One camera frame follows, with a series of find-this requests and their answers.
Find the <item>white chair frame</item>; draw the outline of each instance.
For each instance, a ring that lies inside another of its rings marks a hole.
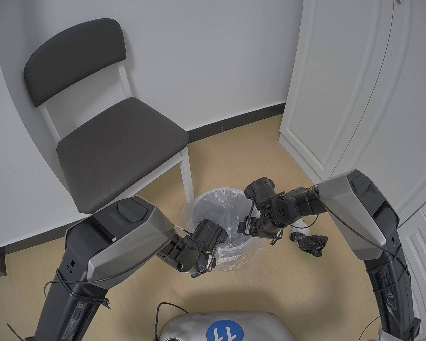
[[[124,63],[118,62],[116,63],[118,67],[118,72],[120,73],[120,80],[121,85],[123,87],[123,92],[125,98],[132,97],[132,91],[130,89],[129,85],[129,79],[127,78],[126,70],[124,68]],[[58,133],[58,130],[55,127],[55,124],[52,121],[52,118],[47,111],[46,104],[43,103],[39,106],[39,109],[41,111],[41,114],[43,115],[43,119],[47,124],[47,127],[49,128],[50,133],[52,134],[53,138],[55,139],[56,143],[58,143],[61,138]],[[192,188],[192,178],[191,178],[191,168],[189,164],[189,155],[188,155],[188,146],[186,146],[183,150],[181,150],[179,153],[177,153],[175,156],[172,156],[170,159],[168,159],[165,163],[154,169],[151,173],[144,176],[142,179],[140,179],[138,182],[136,182],[134,185],[130,186],[128,189],[126,189],[123,193],[121,193],[118,197],[116,197],[113,201],[124,199],[131,197],[138,193],[141,189],[143,189],[145,186],[150,184],[152,181],[154,181],[156,178],[158,178],[160,175],[167,172],[169,169],[171,169],[173,166],[179,164],[181,167],[181,174],[182,174],[182,181],[184,184],[184,190],[185,190],[185,197],[186,201],[189,203],[194,200],[194,191]]]

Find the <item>chair backrest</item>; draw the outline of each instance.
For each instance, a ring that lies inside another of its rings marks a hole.
[[[40,46],[24,68],[36,107],[91,74],[126,59],[123,31],[114,19],[70,27]]]

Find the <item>floor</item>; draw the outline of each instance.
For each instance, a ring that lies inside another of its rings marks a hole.
[[[244,189],[263,176],[279,191],[310,187],[310,179],[278,143],[280,122],[281,116],[275,116],[190,144],[195,195],[216,187]],[[139,195],[174,221],[185,201],[179,167]],[[191,279],[155,257],[108,292],[112,309],[99,308],[84,340],[150,341],[156,307],[169,301],[190,312],[268,311],[279,316],[299,341],[357,341],[378,316],[363,263],[328,215],[321,215],[311,231],[328,236],[323,257],[299,250],[288,239],[290,229],[249,267],[236,272]],[[0,278],[1,340],[17,340],[6,322],[23,337],[34,334],[43,286],[54,277],[63,250],[62,238],[6,256],[8,275]],[[178,313],[162,307],[159,327]],[[378,324],[374,322],[361,340],[377,339]]]

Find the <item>trash can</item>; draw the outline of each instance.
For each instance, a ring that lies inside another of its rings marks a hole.
[[[261,238],[237,233],[238,222],[244,220],[250,208],[251,201],[245,197],[243,191],[235,188],[215,188],[186,205],[178,216],[178,222],[189,232],[194,232],[195,227],[204,218],[224,228],[228,238],[217,249],[214,270],[233,271],[253,260],[264,245]],[[259,216],[255,207],[252,216]]]

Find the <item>blue circle logo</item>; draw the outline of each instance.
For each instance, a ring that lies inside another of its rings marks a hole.
[[[207,329],[207,341],[242,341],[244,331],[241,326],[231,320],[216,321]]]

